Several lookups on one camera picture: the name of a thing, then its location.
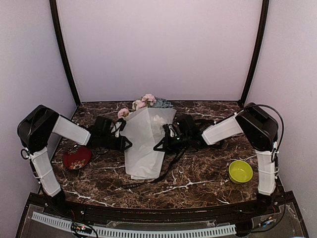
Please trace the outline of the white fake rose stem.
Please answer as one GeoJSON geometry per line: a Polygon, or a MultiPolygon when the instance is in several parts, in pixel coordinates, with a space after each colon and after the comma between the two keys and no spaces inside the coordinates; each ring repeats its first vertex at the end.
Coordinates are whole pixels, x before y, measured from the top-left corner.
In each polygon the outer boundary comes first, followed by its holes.
{"type": "Polygon", "coordinates": [[[136,100],[132,103],[132,109],[135,111],[137,111],[141,108],[144,108],[146,106],[147,106],[146,102],[142,101],[142,100],[136,100]]]}

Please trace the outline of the translucent white wrapping paper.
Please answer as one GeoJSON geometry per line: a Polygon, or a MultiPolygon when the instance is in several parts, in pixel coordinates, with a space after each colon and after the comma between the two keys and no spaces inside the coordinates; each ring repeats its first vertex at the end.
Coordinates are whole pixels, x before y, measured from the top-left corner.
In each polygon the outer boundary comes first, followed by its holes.
{"type": "Polygon", "coordinates": [[[153,133],[151,119],[159,115],[171,124],[176,110],[173,108],[142,108],[126,118],[126,126],[121,135],[126,136],[133,146],[124,152],[125,171],[131,179],[157,179],[160,175],[164,152],[154,151],[165,135],[164,130],[153,133]]]}

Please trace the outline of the lilac hydrangea fake bunch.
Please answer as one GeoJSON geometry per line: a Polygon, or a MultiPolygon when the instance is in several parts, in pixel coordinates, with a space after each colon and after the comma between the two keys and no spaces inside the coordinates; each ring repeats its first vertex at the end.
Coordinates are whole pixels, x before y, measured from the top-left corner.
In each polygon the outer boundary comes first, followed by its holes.
{"type": "Polygon", "coordinates": [[[160,117],[159,115],[155,115],[151,119],[151,128],[153,133],[160,133],[163,129],[163,126],[167,124],[167,120],[165,118],[160,117]]]}

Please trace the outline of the pink peony fake stem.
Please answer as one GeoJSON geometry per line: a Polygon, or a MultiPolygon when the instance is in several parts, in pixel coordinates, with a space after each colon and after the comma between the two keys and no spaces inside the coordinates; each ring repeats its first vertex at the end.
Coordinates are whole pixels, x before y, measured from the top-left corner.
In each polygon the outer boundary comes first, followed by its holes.
{"type": "Polygon", "coordinates": [[[141,98],[141,102],[144,103],[146,107],[152,107],[157,102],[157,100],[153,94],[145,94],[141,98]]]}

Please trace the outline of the blue fake rose bunch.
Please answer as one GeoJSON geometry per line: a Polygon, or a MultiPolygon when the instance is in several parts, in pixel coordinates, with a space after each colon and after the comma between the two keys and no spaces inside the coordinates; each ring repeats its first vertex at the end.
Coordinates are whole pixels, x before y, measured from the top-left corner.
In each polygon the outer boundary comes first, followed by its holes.
{"type": "Polygon", "coordinates": [[[173,108],[173,104],[164,98],[156,97],[156,103],[153,105],[153,108],[173,108]]]}

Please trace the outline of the black ribbon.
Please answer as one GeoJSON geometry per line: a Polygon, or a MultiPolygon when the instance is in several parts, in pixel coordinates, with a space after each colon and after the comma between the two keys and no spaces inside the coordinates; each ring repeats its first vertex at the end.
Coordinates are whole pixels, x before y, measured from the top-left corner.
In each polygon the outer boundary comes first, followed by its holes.
{"type": "Polygon", "coordinates": [[[176,154],[176,156],[173,158],[173,160],[170,162],[167,170],[165,173],[163,173],[161,176],[159,176],[158,178],[152,180],[152,181],[145,181],[145,182],[138,182],[138,183],[131,183],[131,184],[125,184],[123,185],[121,188],[123,189],[132,189],[132,188],[137,188],[140,186],[143,186],[145,184],[155,184],[155,183],[159,183],[161,181],[163,181],[168,173],[172,170],[172,167],[180,161],[180,159],[184,156],[184,154],[186,153],[187,149],[189,148],[189,146],[184,146],[183,148],[181,148],[181,150],[176,154]]]}

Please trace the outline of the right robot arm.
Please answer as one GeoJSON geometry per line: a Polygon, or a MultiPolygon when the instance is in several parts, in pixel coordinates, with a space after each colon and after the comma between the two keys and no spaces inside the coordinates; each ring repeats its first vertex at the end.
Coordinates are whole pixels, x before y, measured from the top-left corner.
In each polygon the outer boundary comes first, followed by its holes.
{"type": "Polygon", "coordinates": [[[258,160],[258,192],[270,196],[276,188],[282,136],[278,135],[278,122],[264,108],[266,105],[249,103],[220,121],[193,119],[191,115],[183,114],[176,119],[176,124],[163,125],[164,137],[153,149],[176,154],[172,161],[175,164],[188,148],[219,148],[225,139],[244,134],[258,160]]]}

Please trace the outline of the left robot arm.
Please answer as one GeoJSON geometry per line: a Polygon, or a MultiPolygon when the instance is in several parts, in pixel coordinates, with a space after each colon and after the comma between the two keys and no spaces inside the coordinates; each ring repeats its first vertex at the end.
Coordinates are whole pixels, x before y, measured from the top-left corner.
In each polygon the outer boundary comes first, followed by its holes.
{"type": "Polygon", "coordinates": [[[44,193],[55,197],[62,192],[62,189],[48,156],[48,142],[51,135],[59,135],[90,149],[103,147],[124,152],[132,147],[132,142],[121,135],[125,125],[124,119],[113,122],[104,117],[97,117],[92,126],[84,128],[58,112],[39,105],[20,122],[17,134],[24,147],[22,152],[27,154],[26,159],[30,160],[44,193]]]}

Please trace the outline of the small pink fake rose stem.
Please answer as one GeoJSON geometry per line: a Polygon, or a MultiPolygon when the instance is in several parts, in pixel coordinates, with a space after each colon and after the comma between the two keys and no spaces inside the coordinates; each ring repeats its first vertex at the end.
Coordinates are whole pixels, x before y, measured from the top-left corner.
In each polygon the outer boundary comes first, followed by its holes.
{"type": "Polygon", "coordinates": [[[128,108],[123,108],[117,113],[117,116],[118,116],[119,119],[123,119],[123,118],[129,116],[129,114],[130,114],[129,109],[128,108]]]}

